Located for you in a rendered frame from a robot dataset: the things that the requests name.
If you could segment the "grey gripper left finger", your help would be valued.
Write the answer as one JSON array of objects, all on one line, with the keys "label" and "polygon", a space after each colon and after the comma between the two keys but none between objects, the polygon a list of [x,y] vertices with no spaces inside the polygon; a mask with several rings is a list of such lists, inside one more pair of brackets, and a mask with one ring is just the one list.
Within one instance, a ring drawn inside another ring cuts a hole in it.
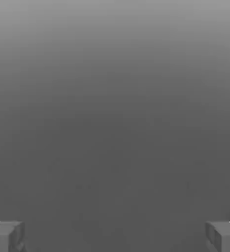
[{"label": "grey gripper left finger", "polygon": [[26,252],[24,222],[0,221],[0,252]]}]

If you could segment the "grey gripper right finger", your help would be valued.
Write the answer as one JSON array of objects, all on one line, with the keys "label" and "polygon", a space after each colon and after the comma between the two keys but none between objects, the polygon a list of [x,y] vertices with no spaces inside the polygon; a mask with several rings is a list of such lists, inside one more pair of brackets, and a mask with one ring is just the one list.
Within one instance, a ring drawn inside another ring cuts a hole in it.
[{"label": "grey gripper right finger", "polygon": [[230,252],[230,221],[207,221],[205,236],[208,252]]}]

